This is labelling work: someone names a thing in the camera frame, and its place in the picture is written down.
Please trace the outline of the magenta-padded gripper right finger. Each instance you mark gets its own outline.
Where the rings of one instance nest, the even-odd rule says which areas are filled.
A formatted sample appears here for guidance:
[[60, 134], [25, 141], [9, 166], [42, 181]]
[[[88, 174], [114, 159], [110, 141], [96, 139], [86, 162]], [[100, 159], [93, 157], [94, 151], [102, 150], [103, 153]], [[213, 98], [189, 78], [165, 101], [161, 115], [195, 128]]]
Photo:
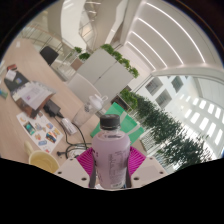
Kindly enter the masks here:
[[127, 187], [143, 187], [166, 175], [167, 172], [155, 157], [147, 157], [136, 148], [130, 148], [126, 174]]

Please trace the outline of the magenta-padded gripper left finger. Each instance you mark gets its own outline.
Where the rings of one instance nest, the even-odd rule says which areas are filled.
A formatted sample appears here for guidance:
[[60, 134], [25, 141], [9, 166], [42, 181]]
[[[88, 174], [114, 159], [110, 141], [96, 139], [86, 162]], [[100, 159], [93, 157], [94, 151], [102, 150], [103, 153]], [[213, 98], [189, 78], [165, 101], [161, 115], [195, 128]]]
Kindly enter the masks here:
[[55, 175], [81, 187], [94, 188], [96, 169], [92, 149], [89, 148], [76, 158], [67, 159]]

